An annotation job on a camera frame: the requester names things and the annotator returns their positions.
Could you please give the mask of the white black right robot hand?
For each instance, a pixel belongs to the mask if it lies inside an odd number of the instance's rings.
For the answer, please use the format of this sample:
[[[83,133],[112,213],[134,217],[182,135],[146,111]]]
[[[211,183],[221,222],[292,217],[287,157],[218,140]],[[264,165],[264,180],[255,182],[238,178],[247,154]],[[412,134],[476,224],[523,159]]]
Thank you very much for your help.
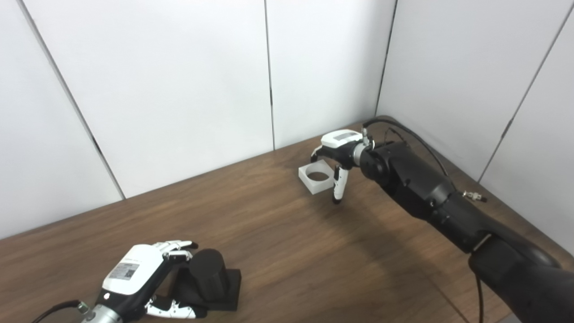
[[[334,170],[334,190],[332,200],[338,205],[342,202],[350,170],[359,167],[361,152],[365,149],[363,135],[358,131],[343,129],[331,131],[321,137],[321,145],[313,150],[310,163],[320,157],[337,162]]]

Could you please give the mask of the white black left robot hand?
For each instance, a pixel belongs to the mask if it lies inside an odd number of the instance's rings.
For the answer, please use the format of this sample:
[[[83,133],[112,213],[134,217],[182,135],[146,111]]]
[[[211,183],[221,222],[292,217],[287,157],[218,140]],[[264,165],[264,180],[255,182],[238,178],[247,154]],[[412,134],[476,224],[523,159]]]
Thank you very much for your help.
[[[208,311],[156,294],[175,265],[188,264],[197,243],[170,240],[134,245],[103,280],[94,308],[84,323],[131,323],[144,316],[202,319]]]

